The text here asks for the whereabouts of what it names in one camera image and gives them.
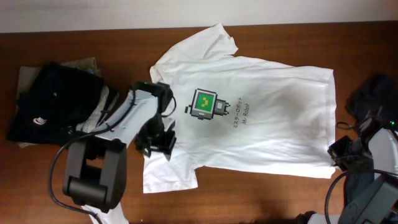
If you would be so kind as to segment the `white robot print t-shirt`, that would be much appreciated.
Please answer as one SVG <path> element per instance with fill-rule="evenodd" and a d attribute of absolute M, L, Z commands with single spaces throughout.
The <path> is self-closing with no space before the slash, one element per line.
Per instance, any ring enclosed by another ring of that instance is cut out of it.
<path fill-rule="evenodd" d="M 150 68 L 169 84 L 170 159 L 144 160 L 146 194 L 198 187 L 203 166 L 329 179 L 335 140 L 333 70 L 237 56 L 221 24 L 175 44 Z"/>

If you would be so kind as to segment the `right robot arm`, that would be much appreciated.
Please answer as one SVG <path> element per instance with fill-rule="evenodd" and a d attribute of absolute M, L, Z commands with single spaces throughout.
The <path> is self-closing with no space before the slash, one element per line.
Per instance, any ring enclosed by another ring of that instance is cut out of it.
<path fill-rule="evenodd" d="M 394 123 L 375 117 L 353 126 L 356 140 L 345 136 L 328 153 L 342 170 L 330 185 L 323 213 L 309 211 L 296 223 L 397 223 L 397 132 Z M 345 205 L 339 215 L 330 215 L 331 195 L 345 181 Z"/>

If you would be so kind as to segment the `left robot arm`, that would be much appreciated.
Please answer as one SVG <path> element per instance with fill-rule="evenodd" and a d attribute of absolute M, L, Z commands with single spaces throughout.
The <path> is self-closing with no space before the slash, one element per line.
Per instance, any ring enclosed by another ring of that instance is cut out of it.
<path fill-rule="evenodd" d="M 63 193 L 72 198 L 75 211 L 89 215 L 93 223 L 127 222 L 120 205 L 127 149 L 134 143 L 146 157 L 160 152 L 170 159 L 175 123 L 164 123 L 163 113 L 174 100 L 168 84 L 138 82 L 107 121 L 64 146 L 68 157 Z"/>

